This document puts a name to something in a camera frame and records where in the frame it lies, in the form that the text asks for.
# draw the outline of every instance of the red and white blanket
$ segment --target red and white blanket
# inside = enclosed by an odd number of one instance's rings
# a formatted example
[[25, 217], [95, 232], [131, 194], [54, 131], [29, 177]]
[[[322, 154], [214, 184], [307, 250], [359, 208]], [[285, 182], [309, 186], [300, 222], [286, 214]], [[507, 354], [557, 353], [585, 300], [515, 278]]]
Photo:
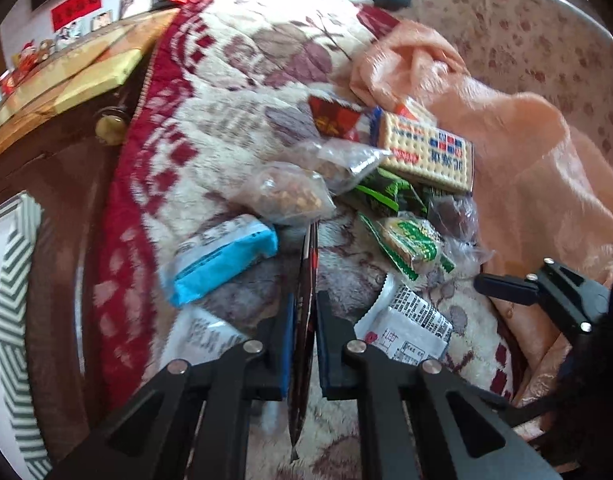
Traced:
[[[176, 310], [157, 267], [176, 246], [240, 213], [225, 195], [261, 161], [318, 133], [307, 98], [349, 91], [351, 59], [397, 20], [350, 0], [194, 0], [160, 40], [128, 131], [104, 219], [94, 304], [103, 336], [104, 380], [113, 406], [157, 372]], [[285, 269], [297, 273], [302, 234], [280, 230], [279, 256], [202, 300], [252, 329], [276, 309]], [[318, 288], [358, 319], [390, 269], [354, 211], [339, 203], [321, 222]], [[455, 327], [445, 363], [470, 382], [510, 397], [513, 374], [503, 324], [469, 282], [430, 292]], [[311, 405], [288, 464], [284, 428], [252, 425], [249, 478], [359, 478], [355, 403], [326, 402], [312, 375]]]

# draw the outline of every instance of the blue snack package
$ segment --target blue snack package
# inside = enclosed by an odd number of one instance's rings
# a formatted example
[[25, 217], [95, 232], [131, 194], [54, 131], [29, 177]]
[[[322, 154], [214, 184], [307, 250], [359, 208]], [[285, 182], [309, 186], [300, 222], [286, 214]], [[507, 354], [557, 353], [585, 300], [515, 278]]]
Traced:
[[371, 126], [370, 126], [370, 135], [371, 135], [371, 145], [378, 145], [378, 137], [380, 135], [380, 120], [382, 119], [382, 108], [376, 106], [373, 108], [373, 111], [370, 114], [371, 117]]
[[160, 269], [160, 283], [167, 299], [180, 308], [277, 252], [273, 227], [240, 215], [181, 243], [173, 261]]

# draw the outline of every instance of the peach cloth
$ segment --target peach cloth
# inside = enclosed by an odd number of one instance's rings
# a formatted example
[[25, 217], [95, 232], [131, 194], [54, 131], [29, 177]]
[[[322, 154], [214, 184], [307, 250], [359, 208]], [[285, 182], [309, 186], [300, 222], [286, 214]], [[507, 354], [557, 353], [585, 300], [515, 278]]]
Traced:
[[[548, 101], [488, 88], [439, 33], [408, 20], [354, 60], [351, 89], [385, 110], [413, 96], [441, 128], [475, 144], [480, 237], [496, 251], [486, 272], [524, 276], [550, 256], [613, 280], [613, 170]], [[523, 385], [531, 396], [535, 374], [553, 374], [564, 358], [561, 344], [549, 352], [559, 331], [538, 305], [494, 304], [534, 374]]]

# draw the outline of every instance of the gray and white striped fabric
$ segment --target gray and white striped fabric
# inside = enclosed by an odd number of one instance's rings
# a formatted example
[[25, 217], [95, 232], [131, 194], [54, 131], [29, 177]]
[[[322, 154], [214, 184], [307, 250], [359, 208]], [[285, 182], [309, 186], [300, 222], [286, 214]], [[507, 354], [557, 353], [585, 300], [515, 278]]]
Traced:
[[42, 208], [22, 192], [0, 205], [0, 218], [14, 214], [0, 277], [0, 379], [11, 427], [27, 468], [36, 480], [51, 470], [33, 410], [27, 371], [26, 293]]

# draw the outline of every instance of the wooden surface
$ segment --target wooden surface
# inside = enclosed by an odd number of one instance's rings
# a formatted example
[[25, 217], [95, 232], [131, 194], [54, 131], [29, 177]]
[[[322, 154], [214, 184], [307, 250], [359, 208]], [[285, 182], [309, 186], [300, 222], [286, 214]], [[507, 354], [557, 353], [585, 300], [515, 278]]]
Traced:
[[50, 118], [121, 86], [177, 12], [113, 23], [38, 66], [0, 108], [0, 154]]
[[40, 66], [7, 101], [0, 203], [27, 190], [43, 208], [29, 275], [26, 349], [49, 457], [64, 458], [106, 415], [93, 313], [97, 248], [121, 146], [95, 136], [102, 110], [130, 118], [150, 53], [177, 9], [103, 29]]
[[107, 411], [93, 285], [99, 225], [121, 147], [105, 145], [94, 131], [103, 108], [119, 106], [131, 117], [147, 65], [144, 56], [121, 87], [50, 118], [0, 156], [0, 203], [26, 190], [43, 208], [26, 349], [33, 405], [54, 462]]

